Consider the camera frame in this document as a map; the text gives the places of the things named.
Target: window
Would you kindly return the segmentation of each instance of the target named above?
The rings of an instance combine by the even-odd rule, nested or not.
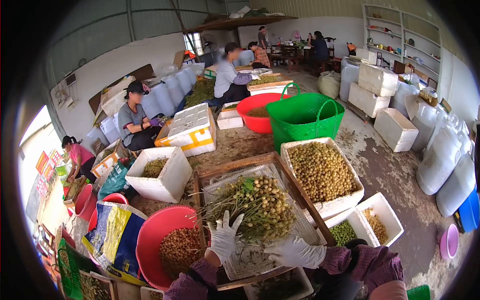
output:
[[[198,55],[202,55],[204,53],[204,48],[202,45],[202,40],[200,39],[200,33],[199,32],[189,33],[188,36],[190,37],[190,40],[195,46]],[[191,52],[193,52],[193,49],[190,45],[190,42],[188,41],[186,34],[183,35],[183,40],[185,41],[185,46],[187,47],[187,50],[190,50]]]

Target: black pants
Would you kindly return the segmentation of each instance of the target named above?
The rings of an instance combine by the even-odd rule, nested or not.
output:
[[[154,137],[162,129],[160,126],[150,126],[145,130],[135,132],[132,137],[132,141],[127,146],[130,151],[138,151],[155,147]]]
[[[346,243],[345,247],[354,249],[358,245],[368,244],[365,240],[354,239]],[[360,282],[353,281],[349,272],[330,275],[325,269],[319,268],[313,279],[316,283],[323,283],[314,300],[353,300],[360,288]]]
[[[252,67],[254,69],[269,69],[269,67],[265,66],[264,64],[261,64],[259,62],[254,62]]]
[[[242,101],[246,97],[250,97],[250,92],[247,90],[246,84],[231,84],[223,96],[214,98],[213,100],[221,106],[228,102]]]
[[[96,180],[95,174],[92,173],[92,167],[94,162],[95,156],[85,161],[85,163],[80,166],[80,171],[78,172],[77,176],[75,176],[75,178],[80,178],[81,175],[84,175],[85,177],[87,177],[88,180],[90,180],[91,184],[94,184]]]

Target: plastic bag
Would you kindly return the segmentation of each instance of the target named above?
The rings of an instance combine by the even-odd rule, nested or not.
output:
[[[128,200],[135,196],[137,191],[125,180],[125,175],[127,175],[127,172],[134,161],[135,160],[133,159],[128,167],[125,167],[120,161],[117,161],[116,165],[108,175],[107,180],[98,191],[97,199],[99,201],[115,192],[124,195]]]
[[[340,78],[341,75],[335,73],[335,71],[320,73],[320,77],[318,77],[318,89],[320,93],[336,99],[340,93]]]
[[[147,286],[135,250],[138,233],[148,217],[128,204],[99,201],[96,210],[96,226],[82,237],[82,243],[109,275]]]

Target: glove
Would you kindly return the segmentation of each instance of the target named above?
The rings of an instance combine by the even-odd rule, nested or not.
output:
[[[285,267],[316,269],[324,261],[327,247],[310,246],[300,237],[288,236],[274,241],[264,252],[271,254],[268,259]]]
[[[235,250],[235,235],[243,220],[243,216],[244,214],[238,216],[235,222],[233,222],[233,226],[230,227],[230,212],[226,210],[223,214],[223,221],[216,221],[216,229],[213,228],[212,223],[207,223],[212,235],[210,250],[215,252],[221,264],[223,264]]]

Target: corrugated metal wall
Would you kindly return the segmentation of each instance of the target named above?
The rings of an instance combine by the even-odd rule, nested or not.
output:
[[[319,16],[363,18],[362,4],[381,5],[409,12],[439,26],[444,48],[465,61],[462,51],[445,23],[430,4],[424,0],[251,0],[250,2],[253,9],[265,7],[269,12],[282,12],[285,15],[299,18]],[[398,15],[390,13],[388,10],[378,9],[378,11],[385,19],[400,22]],[[427,24],[412,16],[404,18],[406,29],[440,42],[438,34],[435,34],[435,30],[429,28]]]

